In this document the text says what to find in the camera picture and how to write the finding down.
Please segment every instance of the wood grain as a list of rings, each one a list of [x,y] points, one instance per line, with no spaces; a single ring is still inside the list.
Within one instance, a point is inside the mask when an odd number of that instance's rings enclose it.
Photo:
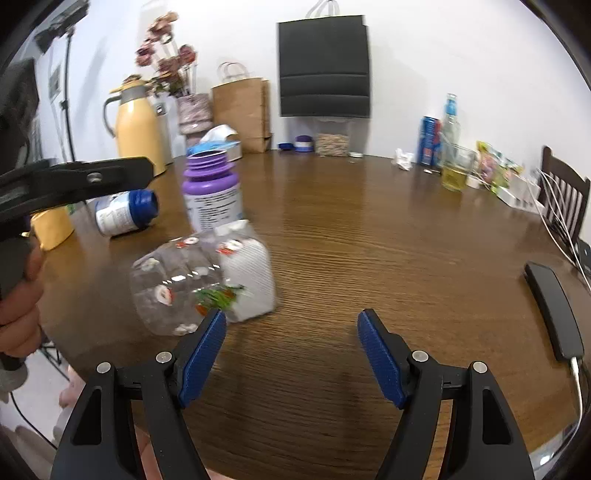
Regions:
[[[439,177],[384,158],[252,154],[236,171],[246,217],[271,250],[280,305],[229,326],[201,398],[184,412],[209,468],[241,480],[374,478],[400,412],[356,336],[366,307],[441,363],[485,361],[530,451],[575,418],[525,262],[554,268],[585,340],[589,297],[535,215],[483,190],[449,192]],[[147,230],[108,240],[79,210],[76,233],[47,257],[44,328],[83,377],[177,342],[143,326],[128,273],[190,233],[179,174],[154,180],[161,213]],[[142,424],[141,407],[134,413]],[[437,478],[449,417],[445,402],[425,478]]]

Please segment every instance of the white wall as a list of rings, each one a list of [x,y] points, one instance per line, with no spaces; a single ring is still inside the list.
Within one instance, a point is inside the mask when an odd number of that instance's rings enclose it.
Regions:
[[[91,0],[72,48],[72,119],[80,159],[116,156],[102,126],[109,89],[137,70],[134,50],[146,10],[172,9],[178,44],[199,51],[198,89],[218,84],[216,68],[239,60],[272,81],[274,144],[292,140],[298,123],[279,117],[276,23],[304,17],[312,0]],[[342,14],[363,14],[369,27],[372,119],[366,153],[391,157],[397,147],[415,151],[423,115],[441,117],[447,92],[458,97],[461,143],[490,142],[520,163],[538,165],[541,148],[582,176],[588,159],[591,92],[551,31],[519,0],[339,0]],[[65,39],[54,43],[62,61]],[[37,73],[45,155],[59,154],[47,101],[49,54]],[[116,108],[112,108],[114,121]],[[591,222],[582,236],[591,240]]]

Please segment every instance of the thermos handle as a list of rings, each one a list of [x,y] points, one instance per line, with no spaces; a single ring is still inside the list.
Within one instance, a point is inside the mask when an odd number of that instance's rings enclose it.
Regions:
[[[105,128],[113,138],[115,138],[115,132],[113,131],[113,129],[109,125],[109,122],[107,121],[107,105],[109,105],[111,102],[117,102],[118,100],[121,100],[121,95],[115,95],[114,97],[107,98],[107,100],[103,104],[103,123],[105,124]]]

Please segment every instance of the yellow cup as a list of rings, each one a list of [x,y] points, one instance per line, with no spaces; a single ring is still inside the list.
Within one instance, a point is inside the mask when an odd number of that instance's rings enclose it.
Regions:
[[[31,226],[43,250],[54,249],[74,231],[65,206],[36,213],[31,218]]]

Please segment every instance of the yellow liquid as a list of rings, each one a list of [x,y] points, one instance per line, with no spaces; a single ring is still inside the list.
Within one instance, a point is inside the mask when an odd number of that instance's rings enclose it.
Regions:
[[[441,185],[454,192],[463,190],[467,178],[468,172],[463,168],[444,166],[441,170]]]

